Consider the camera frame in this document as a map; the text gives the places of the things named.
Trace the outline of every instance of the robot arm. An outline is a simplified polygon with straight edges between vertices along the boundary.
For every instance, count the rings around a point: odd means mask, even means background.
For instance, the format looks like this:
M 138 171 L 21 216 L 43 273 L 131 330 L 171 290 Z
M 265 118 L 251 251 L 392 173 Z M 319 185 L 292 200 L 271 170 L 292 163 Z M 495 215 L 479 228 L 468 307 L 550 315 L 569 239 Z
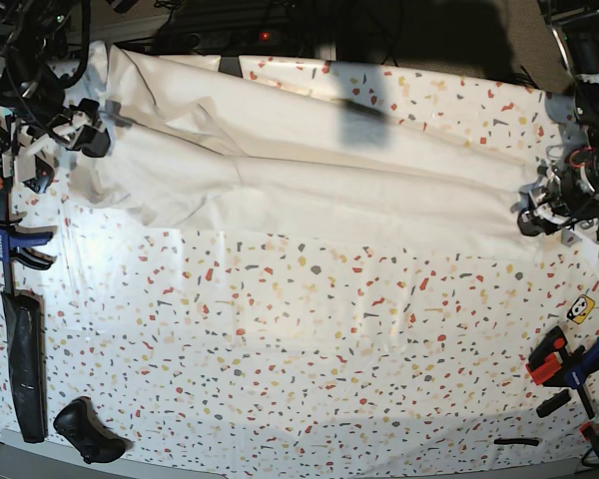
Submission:
M 59 79 L 47 62 L 66 50 L 64 27 L 78 0 L 0 0 L 0 106 L 30 125 L 34 138 L 48 135 L 68 150 L 103 157 L 111 141 L 98 116 L 98 103 L 85 99 L 77 107 L 64 107 L 65 89 L 87 66 L 90 1 L 82 0 L 80 65 L 72 78 Z M 67 125 L 79 127 L 64 128 Z
M 575 115 L 588 144 L 544 167 L 518 219 L 526 236 L 551 235 L 599 219 L 599 0 L 540 0 L 574 79 Z

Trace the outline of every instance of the speckled tablecloth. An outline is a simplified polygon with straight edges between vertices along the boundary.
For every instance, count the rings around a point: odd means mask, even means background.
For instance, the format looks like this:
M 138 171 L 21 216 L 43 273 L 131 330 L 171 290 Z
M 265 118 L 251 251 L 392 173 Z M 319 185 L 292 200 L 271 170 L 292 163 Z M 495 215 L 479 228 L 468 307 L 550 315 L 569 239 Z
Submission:
M 246 81 L 356 102 L 495 155 L 534 162 L 581 141 L 568 100 L 540 91 L 369 65 L 241 62 Z M 452 473 L 585 449 L 578 400 L 539 419 L 534 408 L 555 391 L 524 368 L 556 323 L 573 345 L 599 334 L 599 281 L 577 247 L 549 241 L 533 264 L 147 229 L 75 203 L 68 177 L 59 170 L 46 196 L 14 194 L 25 225 L 58 227 L 44 249 L 57 256 L 51 270 L 15 268 L 21 288 L 44 296 L 50 421 L 88 395 L 134 442 L 126 458 L 228 477 Z M 597 307 L 578 326 L 565 313 L 581 293 Z M 0 302 L 0 430 L 17 430 L 5 345 Z M 589 389 L 599 406 L 599 373 Z M 542 443 L 492 442 L 518 436 Z

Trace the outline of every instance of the white fabric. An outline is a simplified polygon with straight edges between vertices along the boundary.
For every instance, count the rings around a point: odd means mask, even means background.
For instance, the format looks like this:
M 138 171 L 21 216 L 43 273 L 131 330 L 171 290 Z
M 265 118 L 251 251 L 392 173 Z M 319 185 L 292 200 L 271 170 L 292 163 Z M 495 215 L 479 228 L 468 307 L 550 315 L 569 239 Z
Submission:
M 81 159 L 73 191 L 145 225 L 510 258 L 537 251 L 512 211 L 535 177 L 518 160 L 116 48 L 99 100 L 116 123 L 113 148 Z

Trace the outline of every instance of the sticker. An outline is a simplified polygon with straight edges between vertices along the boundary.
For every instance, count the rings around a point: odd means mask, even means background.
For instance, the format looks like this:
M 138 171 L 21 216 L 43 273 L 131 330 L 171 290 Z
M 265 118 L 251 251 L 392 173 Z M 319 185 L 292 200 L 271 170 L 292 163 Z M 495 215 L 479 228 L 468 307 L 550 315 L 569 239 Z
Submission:
M 577 324 L 581 324 L 586 320 L 586 317 L 588 317 L 588 314 L 590 314 L 590 311 L 592 311 L 593 307 L 595 307 L 595 301 L 585 294 L 582 294 L 572 305 L 566 314 L 566 317 Z

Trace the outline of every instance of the black tool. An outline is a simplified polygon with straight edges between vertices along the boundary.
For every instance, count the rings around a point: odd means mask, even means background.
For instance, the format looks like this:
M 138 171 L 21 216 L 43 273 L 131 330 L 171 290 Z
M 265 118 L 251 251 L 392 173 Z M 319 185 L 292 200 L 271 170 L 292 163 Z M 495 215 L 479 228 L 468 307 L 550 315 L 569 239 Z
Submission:
M 599 220 L 599 0 L 539 0 L 563 65 L 574 82 L 572 110 L 585 146 L 538 169 L 518 217 L 526 236 L 552 235 Z M 599 239 L 599 222 L 597 235 Z
M 0 196 L 6 193 L 5 189 L 7 188 L 7 182 L 5 182 L 2 175 L 3 172 L 0 169 Z M 53 234 L 50 232 L 21 233 L 16 230 L 14 226 L 16 223 L 0 221 L 0 261 L 3 263 L 18 261 L 32 269 L 49 269 L 53 262 L 35 254 L 29 248 L 46 244 L 51 240 Z
M 12 137 L 13 155 L 19 148 Z M 2 179 L 0 189 L 0 225 L 10 228 L 9 196 L 13 188 L 13 178 Z M 0 234 L 0 248 L 4 254 L 8 238 Z M 7 354 L 9 356 L 9 382 L 18 424 L 25 442 L 43 442 L 47 435 L 45 417 L 44 384 L 42 365 L 42 311 L 35 298 L 18 294 L 13 280 L 10 261 L 3 261 L 4 289 L 2 305 L 7 326 Z
M 9 133 L 0 126 L 0 165 L 2 165 L 2 155 L 10 148 Z M 49 186 L 53 183 L 54 170 L 47 162 L 40 157 L 36 160 L 36 176 L 24 182 L 24 185 L 34 193 L 46 193 Z
M 584 387 L 587 377 L 599 370 L 599 338 L 586 351 L 579 346 L 570 354 L 568 341 L 559 326 L 552 328 L 528 358 L 526 368 L 537 385 L 545 387 L 569 387 L 576 389 L 590 419 L 595 417 L 594 408 Z M 538 408 L 539 417 L 552 414 L 570 400 L 568 391 L 544 401 Z
M 60 411 L 53 427 L 80 451 L 87 464 L 119 459 L 127 449 L 125 441 L 119 437 L 107 437 L 101 432 L 104 426 L 91 421 L 94 417 L 91 402 L 88 398 L 79 397 Z
M 539 407 L 537 407 L 537 415 L 542 418 L 548 417 L 560 407 L 568 404 L 570 399 L 572 399 L 572 396 L 570 396 L 570 391 L 568 389 L 564 389 L 558 394 L 552 396 L 550 399 L 546 399 L 539 404 Z
M 534 437 L 514 437 L 510 439 L 504 439 L 500 437 L 499 439 L 494 440 L 494 444 L 497 446 L 533 446 L 537 447 L 541 442 L 539 439 L 535 439 Z
M 0 0 L 0 107 L 27 123 L 32 137 L 48 135 L 63 148 L 100 158 L 111 139 L 97 113 L 98 104 L 88 101 L 65 107 L 65 90 L 80 81 L 89 63 L 91 2 Z M 67 19 L 78 3 L 82 6 L 79 64 L 72 75 L 58 78 L 48 64 L 69 57 Z M 122 8 L 130 2 L 114 3 Z M 78 123 L 81 126 L 73 133 L 55 131 L 60 125 Z

